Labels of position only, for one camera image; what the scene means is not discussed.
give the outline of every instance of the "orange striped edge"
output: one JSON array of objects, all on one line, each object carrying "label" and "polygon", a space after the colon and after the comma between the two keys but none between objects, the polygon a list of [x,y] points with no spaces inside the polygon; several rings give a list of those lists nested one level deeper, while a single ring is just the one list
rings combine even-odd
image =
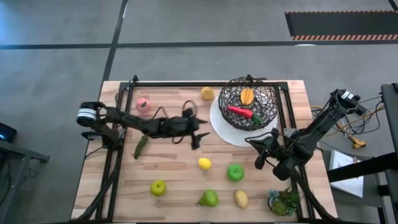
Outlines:
[{"label": "orange striped edge", "polygon": [[295,35],[293,40],[398,40],[398,34],[374,35]]},{"label": "orange striped edge", "polygon": [[371,13],[384,13],[384,12],[395,12],[398,11],[393,10],[364,10],[364,11],[286,11],[285,14],[293,14],[293,13],[361,13],[361,12],[371,12]]}]

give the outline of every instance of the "green vegetable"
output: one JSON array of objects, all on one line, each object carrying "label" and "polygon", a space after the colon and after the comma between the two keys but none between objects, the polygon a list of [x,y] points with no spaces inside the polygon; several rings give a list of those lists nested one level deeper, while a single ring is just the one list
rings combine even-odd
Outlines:
[{"label": "green vegetable", "polygon": [[253,121],[254,124],[261,124],[262,117],[260,115],[254,114],[251,120]]},{"label": "green vegetable", "polygon": [[275,200],[272,203],[272,209],[276,215],[283,216],[287,213],[287,207],[285,203],[280,200]]},{"label": "green vegetable", "polygon": [[144,135],[141,137],[141,140],[138,142],[136,151],[134,152],[134,158],[138,159],[139,155],[141,154],[142,149],[148,142],[148,135]]}]

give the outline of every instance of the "wire basket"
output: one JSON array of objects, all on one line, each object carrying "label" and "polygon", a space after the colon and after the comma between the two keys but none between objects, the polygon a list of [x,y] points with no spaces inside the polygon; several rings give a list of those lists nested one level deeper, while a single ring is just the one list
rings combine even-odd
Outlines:
[{"label": "wire basket", "polygon": [[[266,127],[278,114],[275,90],[273,87],[264,86],[264,78],[247,77],[236,78],[229,81],[221,90],[218,97],[218,107],[223,118],[233,127],[243,131],[254,131]],[[251,88],[254,93],[253,102],[249,105],[241,103],[241,92],[245,88]],[[238,115],[228,106],[237,106],[248,109],[261,116],[262,121],[258,124],[251,119]]]}]

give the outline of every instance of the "succulent plant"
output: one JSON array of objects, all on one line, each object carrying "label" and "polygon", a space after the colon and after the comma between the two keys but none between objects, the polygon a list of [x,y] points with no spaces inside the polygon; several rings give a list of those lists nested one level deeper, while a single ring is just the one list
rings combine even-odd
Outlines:
[{"label": "succulent plant", "polygon": [[287,214],[287,207],[281,200],[275,200],[272,203],[272,210],[276,215],[283,216]]},{"label": "succulent plant", "polygon": [[292,216],[300,203],[300,195],[298,191],[289,191],[289,188],[283,191],[270,190],[269,201],[276,215]]}]

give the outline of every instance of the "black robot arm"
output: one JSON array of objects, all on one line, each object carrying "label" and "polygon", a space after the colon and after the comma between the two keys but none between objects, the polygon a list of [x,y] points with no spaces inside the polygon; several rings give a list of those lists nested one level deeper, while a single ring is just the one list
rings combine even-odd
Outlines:
[{"label": "black robot arm", "polygon": [[[100,115],[101,110],[105,110],[105,114]],[[199,125],[207,123],[207,121],[198,119],[193,109],[185,109],[185,105],[183,106],[182,116],[142,119],[138,116],[122,112],[115,107],[105,106],[101,102],[84,102],[80,105],[77,123],[93,129],[103,139],[108,138],[113,142],[119,139],[117,136],[118,133],[108,128],[107,123],[117,123],[124,127],[140,130],[150,138],[172,138],[174,144],[180,143],[185,136],[191,136],[192,149],[198,149],[200,147],[200,139],[209,134],[195,135],[194,132],[199,130]]]},{"label": "black robot arm", "polygon": [[312,158],[317,142],[339,119],[346,114],[354,113],[361,99],[358,95],[353,95],[346,90],[335,90],[330,95],[330,99],[319,116],[307,128],[294,131],[287,138],[285,146],[278,143],[277,138],[281,134],[276,128],[270,133],[263,134],[262,136],[271,134],[264,139],[258,140],[261,136],[256,136],[246,138],[245,141],[259,153],[254,163],[257,169],[264,167],[267,157],[277,159],[279,163],[273,168],[273,174],[280,180],[286,180],[289,177],[295,179],[321,218],[333,220],[335,218],[322,207],[295,169],[295,166],[304,166]]},{"label": "black robot arm", "polygon": [[326,103],[328,108],[323,110],[319,116],[305,129],[294,132],[288,140],[288,151],[285,157],[273,170],[280,180],[290,177],[290,172],[295,165],[304,166],[313,156],[317,143],[336,124],[338,120],[347,114],[354,113],[361,99],[346,90],[335,90],[330,93],[330,99]]}]

